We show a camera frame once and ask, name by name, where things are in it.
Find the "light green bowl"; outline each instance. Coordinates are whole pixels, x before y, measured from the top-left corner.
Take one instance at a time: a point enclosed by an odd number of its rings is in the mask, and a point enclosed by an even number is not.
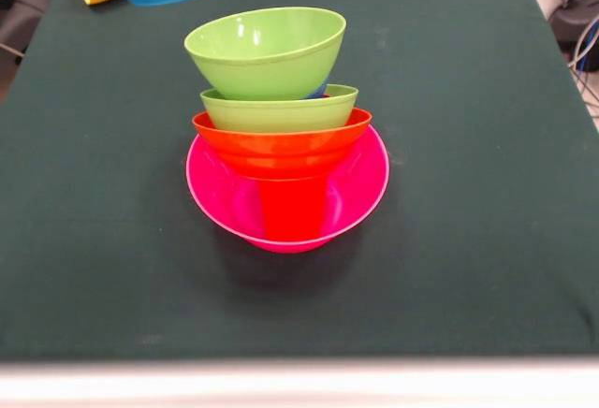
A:
[[[358,89],[327,85],[329,97],[296,101],[233,101],[215,89],[201,93],[214,127],[233,132],[283,133],[335,129],[347,123]]]
[[[264,8],[199,26],[184,45],[226,99],[294,100],[327,79],[345,26],[343,16],[323,8]]]

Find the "dark green tablecloth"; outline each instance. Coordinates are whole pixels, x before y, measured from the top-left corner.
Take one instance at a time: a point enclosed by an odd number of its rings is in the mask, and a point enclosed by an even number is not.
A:
[[[195,26],[348,22],[393,163],[363,225],[272,255],[187,190]],[[0,357],[594,354],[599,137],[534,0],[53,0],[0,109]]]

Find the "red bowl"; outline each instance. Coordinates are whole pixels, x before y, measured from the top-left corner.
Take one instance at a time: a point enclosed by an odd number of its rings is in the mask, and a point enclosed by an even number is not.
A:
[[[218,130],[207,112],[193,119],[197,132],[223,162],[250,179],[306,179],[330,173],[352,151],[372,115],[354,108],[344,127],[297,133]]]

